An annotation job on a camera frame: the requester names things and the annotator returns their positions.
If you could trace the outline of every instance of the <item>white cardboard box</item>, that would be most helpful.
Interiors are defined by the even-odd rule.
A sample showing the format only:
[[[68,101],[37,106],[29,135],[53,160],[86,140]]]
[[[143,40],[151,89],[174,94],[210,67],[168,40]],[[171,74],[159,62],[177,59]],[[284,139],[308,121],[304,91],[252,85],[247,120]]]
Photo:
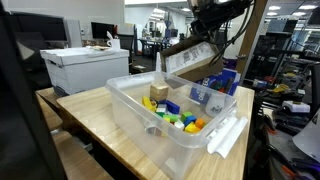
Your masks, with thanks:
[[[55,90],[66,94],[102,87],[110,78],[129,75],[127,50],[69,48],[42,50],[41,56]]]

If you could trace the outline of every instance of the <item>orange object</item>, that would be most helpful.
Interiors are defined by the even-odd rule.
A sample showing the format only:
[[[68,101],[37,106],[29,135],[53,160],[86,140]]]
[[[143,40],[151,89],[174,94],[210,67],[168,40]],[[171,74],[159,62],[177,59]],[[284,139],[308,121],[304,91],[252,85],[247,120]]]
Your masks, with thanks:
[[[224,88],[221,88],[221,89],[219,89],[218,91],[224,93],[224,92],[225,92],[225,89],[224,89]]]
[[[292,172],[289,168],[287,168],[287,166],[282,165],[281,166],[282,171],[284,171],[288,176],[294,178],[296,176],[296,174],[294,172]]]
[[[277,131],[273,131],[273,130],[270,129],[269,127],[267,127],[267,131],[268,131],[270,134],[277,134]]]
[[[197,126],[198,128],[202,129],[203,126],[206,124],[206,122],[204,122],[203,119],[198,118],[198,119],[196,120],[195,124],[196,124],[196,126]]]

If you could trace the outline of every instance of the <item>yellow block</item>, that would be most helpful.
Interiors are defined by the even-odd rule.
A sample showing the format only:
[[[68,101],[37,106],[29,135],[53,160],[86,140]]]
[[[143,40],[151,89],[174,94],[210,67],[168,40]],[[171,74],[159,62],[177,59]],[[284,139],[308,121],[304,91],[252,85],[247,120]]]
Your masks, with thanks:
[[[199,132],[201,129],[199,129],[195,124],[194,122],[190,123],[185,129],[184,131],[185,132],[188,132],[188,133],[197,133]]]
[[[150,98],[148,98],[147,96],[143,96],[143,97],[142,97],[142,104],[143,104],[146,108],[150,109],[152,112],[156,112],[156,110],[157,110],[156,107],[152,106],[151,101],[150,101]]]
[[[163,119],[166,120],[168,123],[170,123],[170,118],[165,117]]]

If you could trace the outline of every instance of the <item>wooden block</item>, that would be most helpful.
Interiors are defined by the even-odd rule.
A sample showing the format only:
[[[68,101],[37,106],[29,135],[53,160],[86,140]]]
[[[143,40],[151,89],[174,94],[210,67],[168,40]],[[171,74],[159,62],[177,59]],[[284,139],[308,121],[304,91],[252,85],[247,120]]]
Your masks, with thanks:
[[[177,115],[164,115],[163,118],[170,119],[170,122],[177,122],[179,119]]]
[[[155,106],[152,106],[151,104],[151,101],[150,101],[150,98],[148,98],[147,96],[143,96],[142,97],[142,104],[150,109],[152,112],[156,112],[156,107]]]
[[[163,117],[163,119],[164,119],[165,121],[167,121],[168,123],[170,123],[170,118],[168,118],[168,117]]]
[[[200,129],[202,129],[204,127],[204,125],[206,124],[206,122],[201,119],[201,118],[198,118],[195,122],[196,126]]]
[[[169,93],[169,87],[166,85],[152,84],[150,86],[150,96],[156,101],[167,99],[168,93]]]
[[[187,127],[190,123],[194,123],[196,120],[197,120],[197,118],[196,118],[195,116],[191,115],[191,116],[188,116],[188,117],[184,120],[183,124],[184,124],[184,126]]]
[[[188,133],[196,133],[196,132],[199,132],[200,129],[193,123],[191,122],[185,129],[184,129],[185,132],[188,132]]]
[[[163,112],[156,112],[159,116],[163,117],[165,115],[165,113]]]
[[[174,126],[182,131],[184,130],[184,124],[181,121],[175,122]]]
[[[182,113],[182,116],[181,116],[182,122],[184,122],[188,116],[192,116],[192,113],[191,112]]]
[[[166,104],[159,104],[156,112],[166,113],[167,112],[167,105]]]
[[[180,106],[176,105],[175,103],[167,100],[167,109],[172,114],[179,114],[180,113]]]

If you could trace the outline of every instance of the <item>wooden table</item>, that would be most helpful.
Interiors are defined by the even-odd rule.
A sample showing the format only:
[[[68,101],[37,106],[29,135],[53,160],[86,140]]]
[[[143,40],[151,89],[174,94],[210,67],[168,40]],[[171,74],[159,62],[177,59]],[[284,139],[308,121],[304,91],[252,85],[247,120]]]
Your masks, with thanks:
[[[186,179],[242,179],[247,151],[254,91],[238,87],[237,116],[249,119],[244,131],[226,159],[218,154],[205,153],[200,161],[186,173]],[[141,179],[168,179],[168,177],[136,146],[113,121],[111,94],[98,88],[60,98],[58,104],[77,122]]]

